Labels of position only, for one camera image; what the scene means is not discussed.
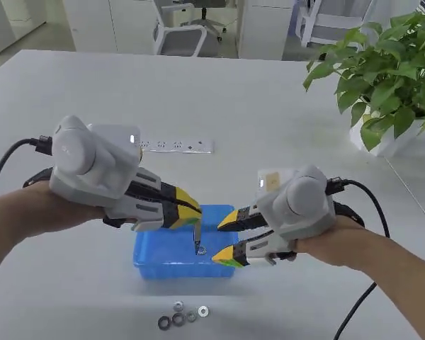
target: white table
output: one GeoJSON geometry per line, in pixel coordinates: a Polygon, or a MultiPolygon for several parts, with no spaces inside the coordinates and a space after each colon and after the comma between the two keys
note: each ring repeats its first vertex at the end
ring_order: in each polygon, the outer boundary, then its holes
{"type": "MultiPolygon", "coordinates": [[[[254,197],[258,169],[316,164],[328,176],[368,184],[393,237],[425,258],[425,215],[413,197],[384,159],[349,142],[334,80],[305,94],[304,77],[305,65],[295,62],[22,51],[0,68],[0,157],[17,139],[50,134],[69,114],[137,124],[153,136],[208,136],[213,155],[146,154],[144,165],[202,203],[240,206],[254,197]]],[[[50,158],[20,150],[1,175],[0,193],[49,165],[50,158]]],[[[380,231],[357,189],[336,199],[380,231]]],[[[134,239],[127,228],[98,221],[19,245],[0,268],[0,340],[331,339],[370,284],[308,256],[246,268],[230,280],[144,282],[132,266],[134,239]],[[208,305],[211,314],[159,331],[157,319],[178,299],[208,305]]],[[[343,339],[416,335],[377,290],[343,339]]]]}

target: floor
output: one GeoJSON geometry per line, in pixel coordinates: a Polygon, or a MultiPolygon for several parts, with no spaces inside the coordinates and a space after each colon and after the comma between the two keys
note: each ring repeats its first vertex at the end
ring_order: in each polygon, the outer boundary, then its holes
{"type": "MultiPolygon", "coordinates": [[[[61,50],[75,51],[74,41],[67,22],[62,0],[46,0],[47,23],[19,40],[0,54],[0,66],[18,51],[27,50],[61,50]]],[[[195,14],[201,17],[201,10],[195,14]]],[[[237,32],[237,10],[235,8],[212,8],[208,10],[208,18],[227,25],[227,32],[222,35],[220,56],[237,58],[234,42],[237,32]]],[[[186,13],[175,17],[175,23],[187,21],[186,13]]],[[[297,37],[288,37],[283,60],[308,60],[315,50],[303,48],[297,37]]]]}
{"type": "Polygon", "coordinates": [[[0,66],[20,50],[75,51],[62,0],[46,0],[47,23],[0,53],[0,66]]]}

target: gray chair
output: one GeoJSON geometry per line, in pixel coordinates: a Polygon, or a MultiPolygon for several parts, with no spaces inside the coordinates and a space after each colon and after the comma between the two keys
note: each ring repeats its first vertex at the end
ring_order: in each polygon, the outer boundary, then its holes
{"type": "Polygon", "coordinates": [[[370,17],[376,0],[315,0],[310,7],[301,1],[296,35],[301,45],[335,44],[352,28],[362,26],[370,17]]]}
{"type": "Polygon", "coordinates": [[[217,36],[202,25],[193,25],[193,4],[174,4],[172,0],[153,0],[157,13],[154,29],[154,53],[180,57],[216,57],[219,54],[217,36]],[[190,10],[191,20],[180,27],[167,27],[164,17],[174,11],[190,10]]]}
{"type": "Polygon", "coordinates": [[[227,7],[228,0],[184,0],[182,1],[184,3],[190,2],[192,3],[196,8],[201,9],[201,19],[196,19],[192,21],[193,25],[202,25],[207,27],[211,32],[214,32],[218,38],[219,41],[222,40],[222,37],[220,35],[220,32],[217,30],[215,26],[222,27],[222,32],[227,32],[227,29],[223,23],[219,23],[214,20],[210,20],[206,18],[206,14],[208,12],[208,9],[222,9],[224,7],[227,7]]]}

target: blue container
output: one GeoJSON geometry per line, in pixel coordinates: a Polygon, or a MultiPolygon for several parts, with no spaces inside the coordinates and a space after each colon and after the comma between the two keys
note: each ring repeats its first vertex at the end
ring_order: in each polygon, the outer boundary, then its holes
{"type": "Polygon", "coordinates": [[[218,232],[217,226],[234,208],[231,205],[202,205],[201,245],[205,255],[196,255],[193,225],[137,233],[134,265],[144,279],[224,278],[234,268],[211,261],[221,249],[237,243],[237,232],[218,232]]]}

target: power strip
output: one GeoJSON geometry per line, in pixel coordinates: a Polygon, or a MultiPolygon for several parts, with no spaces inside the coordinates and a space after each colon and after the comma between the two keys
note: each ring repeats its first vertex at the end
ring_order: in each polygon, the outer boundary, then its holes
{"type": "Polygon", "coordinates": [[[206,139],[178,140],[142,140],[143,152],[179,153],[179,154],[212,154],[214,143],[206,139]]]}

